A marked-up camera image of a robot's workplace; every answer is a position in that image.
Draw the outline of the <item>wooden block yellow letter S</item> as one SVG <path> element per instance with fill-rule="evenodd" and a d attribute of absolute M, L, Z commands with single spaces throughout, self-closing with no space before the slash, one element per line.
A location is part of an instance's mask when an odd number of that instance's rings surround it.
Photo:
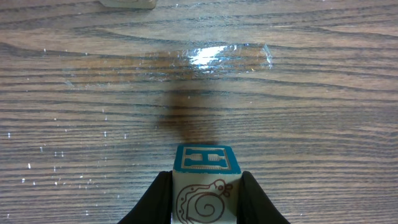
<path fill-rule="evenodd" d="M 99 2 L 106 7 L 153 9 L 157 0 L 99 0 Z"/>

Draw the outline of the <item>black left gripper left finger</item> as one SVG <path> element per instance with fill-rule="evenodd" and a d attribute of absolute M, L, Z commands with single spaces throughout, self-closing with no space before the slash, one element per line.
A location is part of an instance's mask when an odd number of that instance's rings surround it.
<path fill-rule="evenodd" d="M 118 224 L 170 224 L 172 192 L 172 172 L 160 172 L 134 208 Z"/>

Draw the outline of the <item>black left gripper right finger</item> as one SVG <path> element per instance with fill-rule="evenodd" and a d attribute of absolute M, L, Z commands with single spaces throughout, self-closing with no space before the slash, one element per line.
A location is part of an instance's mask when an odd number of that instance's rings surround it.
<path fill-rule="evenodd" d="M 237 224 L 290 224 L 249 171 L 239 181 Z"/>

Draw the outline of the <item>clear tape patch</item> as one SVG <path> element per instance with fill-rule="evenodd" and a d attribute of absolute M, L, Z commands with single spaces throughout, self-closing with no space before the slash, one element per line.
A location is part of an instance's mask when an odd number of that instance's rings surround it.
<path fill-rule="evenodd" d="M 228 44 L 132 55 L 92 55 L 66 59 L 59 82 L 71 90 L 129 82 L 191 80 L 268 70 L 266 44 Z"/>

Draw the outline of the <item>wooden block blue letter H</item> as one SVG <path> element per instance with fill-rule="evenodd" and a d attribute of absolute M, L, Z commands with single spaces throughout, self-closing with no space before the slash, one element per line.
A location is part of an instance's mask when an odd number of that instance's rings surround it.
<path fill-rule="evenodd" d="M 241 176 L 231 147 L 179 145 L 172 171 L 172 223 L 236 223 Z"/>

